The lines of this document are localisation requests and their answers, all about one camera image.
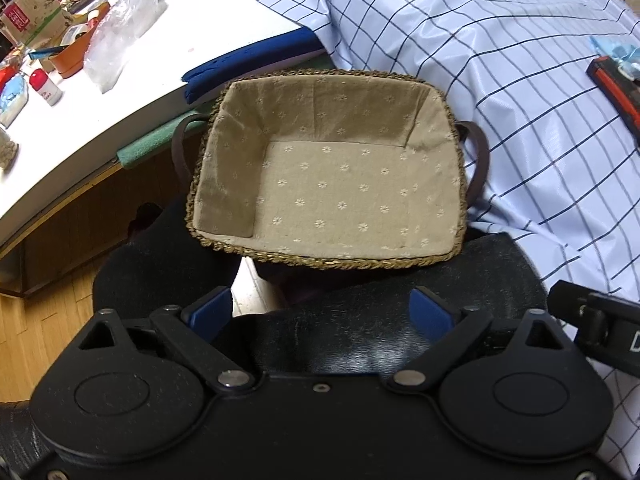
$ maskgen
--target beige fabric lining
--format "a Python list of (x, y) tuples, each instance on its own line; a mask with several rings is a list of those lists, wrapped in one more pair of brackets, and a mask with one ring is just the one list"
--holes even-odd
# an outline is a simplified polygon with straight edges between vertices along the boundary
[(443, 97), (407, 76), (352, 74), (230, 85), (190, 195), (203, 243), (345, 268), (459, 252), (466, 185)]

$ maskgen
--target cardboard box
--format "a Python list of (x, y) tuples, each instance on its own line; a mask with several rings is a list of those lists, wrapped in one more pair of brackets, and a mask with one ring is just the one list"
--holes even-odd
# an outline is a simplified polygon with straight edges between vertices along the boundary
[(59, 0), (13, 0), (0, 16), (4, 34), (12, 41), (39, 48), (66, 29)]

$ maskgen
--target checkered tablecloth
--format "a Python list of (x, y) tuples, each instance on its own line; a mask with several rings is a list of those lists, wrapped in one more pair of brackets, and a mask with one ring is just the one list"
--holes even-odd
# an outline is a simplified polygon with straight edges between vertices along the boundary
[[(257, 0), (316, 32), (336, 66), (418, 76), (491, 146), (473, 227), (508, 232), (545, 286), (640, 300), (640, 154), (586, 76), (589, 36), (640, 45), (621, 0)], [(466, 153), (468, 174), (474, 156)], [(616, 403), (600, 455), (640, 462), (640, 384), (596, 364)]]

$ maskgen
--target white table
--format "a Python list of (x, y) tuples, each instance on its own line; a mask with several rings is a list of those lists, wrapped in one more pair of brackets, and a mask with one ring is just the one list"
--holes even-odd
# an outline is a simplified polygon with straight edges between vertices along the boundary
[(0, 176), (0, 258), (50, 214), (60, 197), (113, 160), (116, 150), (190, 107), (181, 77), (228, 52), (298, 28), (255, 0), (164, 0), (166, 10), (130, 51), (111, 91), (84, 72), (62, 80), (54, 107), (33, 90), (8, 133), (20, 144)]

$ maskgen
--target triangular cutout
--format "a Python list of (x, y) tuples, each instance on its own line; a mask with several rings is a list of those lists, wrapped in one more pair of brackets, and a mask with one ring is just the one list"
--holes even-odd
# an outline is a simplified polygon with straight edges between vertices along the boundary
[(113, 335), (106, 323), (96, 323), (89, 335), (84, 338), (80, 345), (81, 350), (92, 350), (94, 348), (108, 348), (115, 346)]
[(534, 321), (527, 336), (527, 346), (536, 348), (549, 348), (551, 350), (562, 350), (562, 345), (549, 327), (543, 321)]

